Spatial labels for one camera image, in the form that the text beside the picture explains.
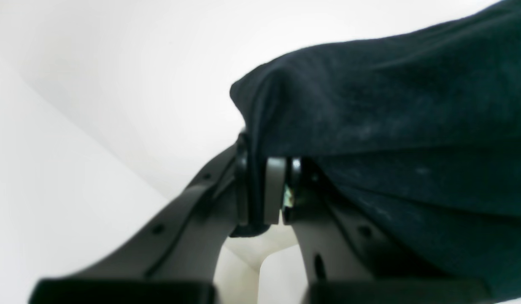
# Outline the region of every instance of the white background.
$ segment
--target white background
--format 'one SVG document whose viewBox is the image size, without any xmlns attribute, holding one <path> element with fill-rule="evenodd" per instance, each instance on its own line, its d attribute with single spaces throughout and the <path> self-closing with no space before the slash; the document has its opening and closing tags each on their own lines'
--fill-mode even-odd
<svg viewBox="0 0 521 304">
<path fill-rule="evenodd" d="M 232 144 L 228 89 L 257 65 L 494 2 L 0 0 L 0 304 L 116 248 Z M 286 227 L 228 240 L 226 304 L 297 302 L 295 244 Z"/>
</svg>

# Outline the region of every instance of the screw hole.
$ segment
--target screw hole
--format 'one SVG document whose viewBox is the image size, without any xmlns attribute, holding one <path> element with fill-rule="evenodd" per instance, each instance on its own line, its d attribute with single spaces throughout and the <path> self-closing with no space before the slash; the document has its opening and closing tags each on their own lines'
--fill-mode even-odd
<svg viewBox="0 0 521 304">
<path fill-rule="evenodd" d="M 358 232 L 362 235 L 362 237 L 365 237 L 366 239 L 370 239 L 373 237 L 373 231 L 370 227 L 360 226 L 358 227 Z"/>
<path fill-rule="evenodd" d="M 156 227 L 152 229 L 152 233 L 154 235 L 160 235 L 165 229 L 165 226 L 163 224 L 159 224 Z"/>
<path fill-rule="evenodd" d="M 319 281 L 326 279 L 326 269 L 324 269 L 324 262 L 320 255 L 315 255 L 315 274 Z"/>
</svg>

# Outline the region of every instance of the white wall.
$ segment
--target white wall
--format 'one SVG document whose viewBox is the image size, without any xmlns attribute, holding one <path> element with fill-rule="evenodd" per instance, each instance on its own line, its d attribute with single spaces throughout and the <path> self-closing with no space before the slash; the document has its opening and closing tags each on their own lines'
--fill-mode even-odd
<svg viewBox="0 0 521 304">
<path fill-rule="evenodd" d="M 0 58 L 0 304 L 99 260 L 166 203 Z M 216 284 L 228 304 L 256 302 L 258 273 L 226 248 Z"/>
</svg>

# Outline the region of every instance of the dark blue velvet fabric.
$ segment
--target dark blue velvet fabric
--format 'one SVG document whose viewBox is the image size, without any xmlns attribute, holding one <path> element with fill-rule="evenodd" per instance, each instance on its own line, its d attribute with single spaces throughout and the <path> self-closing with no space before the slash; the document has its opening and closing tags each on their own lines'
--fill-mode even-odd
<svg viewBox="0 0 521 304">
<path fill-rule="evenodd" d="M 231 98 L 256 176 L 267 156 L 310 156 L 424 259 L 521 296 L 521 0 L 291 52 Z"/>
</svg>

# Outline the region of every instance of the small hole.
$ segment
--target small hole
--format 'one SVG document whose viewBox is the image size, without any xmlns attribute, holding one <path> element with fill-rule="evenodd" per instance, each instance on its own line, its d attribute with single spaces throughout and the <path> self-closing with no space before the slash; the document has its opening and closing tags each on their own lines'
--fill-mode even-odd
<svg viewBox="0 0 521 304">
<path fill-rule="evenodd" d="M 165 229 L 165 226 L 162 224 L 159 224 L 156 227 L 154 227 L 154 229 L 152 230 L 152 233 L 154 235 L 159 235 L 164 231 L 164 229 Z"/>
<path fill-rule="evenodd" d="M 358 232 L 366 239 L 370 239 L 373 237 L 373 231 L 370 229 L 370 227 L 360 226 L 358 227 Z"/>
<path fill-rule="evenodd" d="M 326 269 L 324 269 L 324 262 L 322 261 L 322 258 L 318 254 L 315 256 L 315 273 L 316 273 L 316 278 L 319 281 L 326 279 Z"/>
</svg>

